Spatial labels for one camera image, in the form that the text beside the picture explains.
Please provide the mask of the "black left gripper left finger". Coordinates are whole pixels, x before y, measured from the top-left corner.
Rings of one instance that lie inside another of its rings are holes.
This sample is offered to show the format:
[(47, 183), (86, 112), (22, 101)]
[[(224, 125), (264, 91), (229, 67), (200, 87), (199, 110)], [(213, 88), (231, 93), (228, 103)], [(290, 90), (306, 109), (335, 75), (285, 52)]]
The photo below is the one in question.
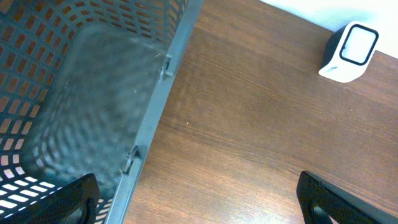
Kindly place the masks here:
[(94, 223), (100, 190), (94, 174), (86, 174), (33, 205), (1, 220), (12, 223)]

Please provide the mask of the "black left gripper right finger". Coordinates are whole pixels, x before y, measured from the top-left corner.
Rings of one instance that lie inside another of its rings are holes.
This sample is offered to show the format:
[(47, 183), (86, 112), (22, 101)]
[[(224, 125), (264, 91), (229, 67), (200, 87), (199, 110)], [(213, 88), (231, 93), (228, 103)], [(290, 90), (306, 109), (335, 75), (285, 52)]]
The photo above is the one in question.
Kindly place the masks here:
[(303, 171), (296, 194), (305, 223), (397, 223), (397, 217)]

